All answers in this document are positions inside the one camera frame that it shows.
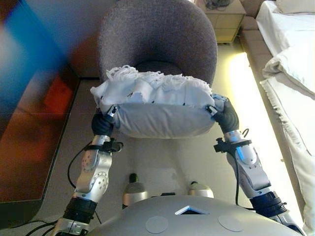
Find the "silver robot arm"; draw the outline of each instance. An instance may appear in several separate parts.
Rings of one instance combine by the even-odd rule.
[[[98,113],[94,116],[94,139],[85,150],[76,188],[52,236],[84,236],[89,232],[89,223],[93,219],[96,205],[108,187],[111,154],[122,148],[122,143],[116,143],[110,138],[113,116],[117,110],[117,107],[112,106],[106,115]]]
[[[294,222],[290,211],[285,208],[284,203],[272,190],[271,183],[261,166],[251,140],[246,140],[239,131],[238,116],[230,101],[227,98],[224,99],[222,112],[218,112],[211,106],[207,106],[206,110],[219,123],[224,134],[225,142],[222,138],[217,139],[216,152],[227,153],[227,160],[233,167],[237,183],[249,198],[256,213],[305,235]]]

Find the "white fabric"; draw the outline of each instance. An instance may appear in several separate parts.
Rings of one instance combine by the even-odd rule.
[[[278,73],[263,82],[268,98],[280,115],[293,165],[305,200],[304,229],[314,235],[315,222],[315,96]]]
[[[118,105],[114,116],[120,132],[136,138],[186,138],[210,130],[214,120],[206,105],[217,106],[209,85],[193,77],[141,72],[124,66],[107,72],[109,78],[91,88],[103,113]]]
[[[277,0],[276,4],[282,13],[315,12],[314,0]]]
[[[293,83],[315,94],[315,38],[291,46],[269,60],[262,70],[267,79],[283,72]]]
[[[314,37],[315,15],[274,13],[275,1],[264,1],[256,17],[258,28],[273,56]]]

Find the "gray chair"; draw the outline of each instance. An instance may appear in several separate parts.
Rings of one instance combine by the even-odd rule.
[[[101,80],[106,70],[193,76],[212,84],[217,43],[212,25],[187,0],[120,0],[104,17],[99,36]]]

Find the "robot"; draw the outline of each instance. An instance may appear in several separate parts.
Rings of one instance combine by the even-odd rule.
[[[112,153],[122,143],[111,139],[113,117],[119,109],[112,106],[107,114],[97,113],[92,120],[94,139],[86,148],[81,174],[64,215],[53,236],[212,236],[212,235],[305,235],[293,221],[285,204],[272,190],[251,140],[239,131],[238,116],[230,101],[223,97],[224,110],[205,109],[219,123],[224,141],[218,138],[216,152],[226,152],[239,184],[253,208],[245,209],[214,199],[205,185],[193,182],[187,196],[165,194],[149,198],[144,186],[130,176],[123,197],[123,211],[90,232],[89,222],[106,192]]]

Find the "nightstand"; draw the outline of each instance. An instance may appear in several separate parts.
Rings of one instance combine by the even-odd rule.
[[[240,28],[246,12],[240,0],[232,0],[227,7],[220,10],[210,10],[205,6],[205,0],[196,0],[195,4],[200,7],[212,23],[218,43],[231,43]]]

